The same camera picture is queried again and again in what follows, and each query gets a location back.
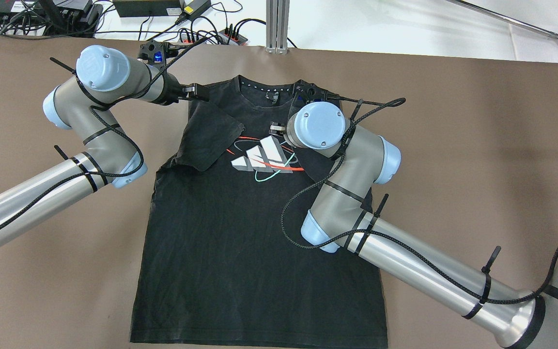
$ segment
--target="power strip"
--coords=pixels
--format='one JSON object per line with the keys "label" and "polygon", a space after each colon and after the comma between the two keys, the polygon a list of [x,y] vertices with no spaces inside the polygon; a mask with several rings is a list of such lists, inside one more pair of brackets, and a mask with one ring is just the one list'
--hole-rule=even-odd
{"label": "power strip", "polygon": [[243,46],[247,43],[248,38],[238,34],[236,37],[235,33],[233,33],[233,29],[226,28],[222,31],[219,31],[219,37],[221,37],[222,44],[234,45],[234,46]]}

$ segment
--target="brown table surface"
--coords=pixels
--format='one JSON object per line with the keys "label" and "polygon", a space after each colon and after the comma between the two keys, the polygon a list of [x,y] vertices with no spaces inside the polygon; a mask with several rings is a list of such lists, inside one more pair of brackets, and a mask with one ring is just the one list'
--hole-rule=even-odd
{"label": "brown table surface", "polygon": [[[53,145],[83,150],[55,128],[42,100],[80,51],[102,44],[135,55],[138,42],[0,37],[0,192],[59,163]],[[171,72],[183,83],[237,74],[267,84],[305,79],[374,101],[406,97],[363,125],[402,151],[383,218],[493,276],[537,287],[558,243],[558,64],[262,47],[193,49]],[[352,106],[344,104],[345,110]],[[0,348],[191,348],[128,342],[155,170],[177,150],[186,103],[113,108],[138,142],[147,175],[67,208],[0,248]],[[498,347],[485,330],[383,272],[392,349]],[[345,295],[337,295],[342,301]]]}

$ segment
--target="white triangle graphic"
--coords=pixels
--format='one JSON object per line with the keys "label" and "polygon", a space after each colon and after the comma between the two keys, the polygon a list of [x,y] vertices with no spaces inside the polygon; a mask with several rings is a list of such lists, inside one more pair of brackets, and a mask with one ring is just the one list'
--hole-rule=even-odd
{"label": "white triangle graphic", "polygon": [[[276,172],[279,169],[273,166],[286,167],[288,162],[281,144],[272,136],[260,140],[257,145],[247,150],[246,157],[238,157],[231,161],[232,166],[239,171]],[[282,173],[292,173],[291,170],[281,169]]]}

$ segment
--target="t-shirt sleeve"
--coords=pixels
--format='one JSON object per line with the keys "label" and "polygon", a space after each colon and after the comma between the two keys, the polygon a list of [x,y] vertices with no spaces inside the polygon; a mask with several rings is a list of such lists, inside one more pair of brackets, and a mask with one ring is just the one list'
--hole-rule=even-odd
{"label": "t-shirt sleeve", "polygon": [[244,129],[241,122],[213,103],[192,101],[180,148],[162,168],[187,165],[208,170]]}

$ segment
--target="power adapter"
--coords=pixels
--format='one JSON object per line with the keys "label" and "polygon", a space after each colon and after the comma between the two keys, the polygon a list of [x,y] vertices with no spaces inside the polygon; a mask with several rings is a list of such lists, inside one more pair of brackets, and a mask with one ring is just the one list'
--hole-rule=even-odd
{"label": "power adapter", "polygon": [[248,38],[245,38],[240,34],[236,34],[232,26],[219,31],[218,34],[219,37],[221,37],[221,43],[224,45],[243,46],[248,41]]}
{"label": "power adapter", "polygon": [[193,22],[199,18],[207,9],[210,9],[210,0],[193,0],[190,4],[182,9],[182,13],[186,14],[186,19]]}

